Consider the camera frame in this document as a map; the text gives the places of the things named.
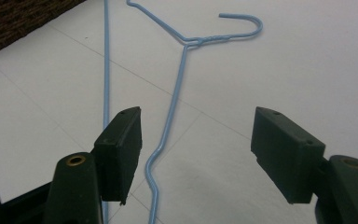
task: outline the blue wire hanger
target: blue wire hanger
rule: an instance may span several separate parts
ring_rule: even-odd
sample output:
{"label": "blue wire hanger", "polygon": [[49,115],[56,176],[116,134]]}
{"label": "blue wire hanger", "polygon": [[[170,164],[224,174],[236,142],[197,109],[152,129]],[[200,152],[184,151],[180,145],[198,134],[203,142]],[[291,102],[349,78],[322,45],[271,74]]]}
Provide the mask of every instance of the blue wire hanger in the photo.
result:
{"label": "blue wire hanger", "polygon": [[258,35],[261,30],[263,29],[263,22],[258,19],[255,16],[251,15],[241,15],[241,14],[228,14],[228,13],[221,13],[219,14],[220,18],[228,18],[228,19],[237,19],[237,20],[245,20],[245,21],[251,21],[256,25],[256,29],[250,33],[243,33],[243,34],[234,34],[234,35],[212,35],[212,36],[205,36],[205,37],[185,37],[181,35],[179,32],[177,32],[175,29],[173,29],[170,25],[159,19],[157,16],[155,16],[153,13],[148,11],[146,8],[142,7],[141,5],[137,3],[133,3],[131,0],[127,0],[127,5],[130,7],[136,7],[139,10],[141,10],[144,14],[146,14],[150,19],[155,21],[158,25],[160,25],[164,30],[166,30],[169,34],[173,35],[174,37],[181,40],[181,44],[183,47],[182,52],[182,59],[179,66],[179,72],[177,75],[175,88],[171,100],[170,109],[168,112],[168,116],[165,122],[164,130],[161,136],[161,140],[155,149],[155,151],[152,153],[152,155],[147,160],[146,166],[145,166],[145,175],[147,179],[147,183],[149,184],[149,187],[152,190],[152,204],[150,208],[150,217],[149,217],[149,224],[155,224],[156,223],[156,215],[158,211],[158,186],[156,184],[156,181],[154,180],[151,172],[151,168],[153,165],[153,162],[156,160],[158,155],[162,152],[162,150],[165,148],[168,136],[170,134],[170,129],[172,125],[172,120],[176,108],[176,104],[179,98],[179,92],[182,86],[182,80],[183,80],[183,74],[185,71],[186,66],[186,57],[187,57],[187,50],[189,48],[194,47],[200,47],[206,43],[222,43],[227,42],[228,40],[235,39],[235,38],[245,38],[245,37],[251,37]]}

